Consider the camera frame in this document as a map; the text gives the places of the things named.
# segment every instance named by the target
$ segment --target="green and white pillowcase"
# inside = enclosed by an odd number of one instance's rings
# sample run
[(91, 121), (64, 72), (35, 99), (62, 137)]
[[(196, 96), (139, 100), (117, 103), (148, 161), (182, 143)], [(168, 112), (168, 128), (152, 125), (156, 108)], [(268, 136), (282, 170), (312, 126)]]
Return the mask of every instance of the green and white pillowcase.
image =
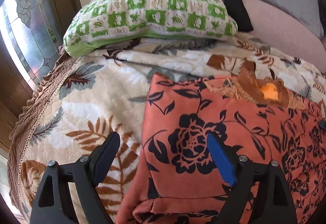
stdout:
[(93, 0), (64, 35), (72, 57), (137, 37), (223, 39), (238, 27), (222, 0)]

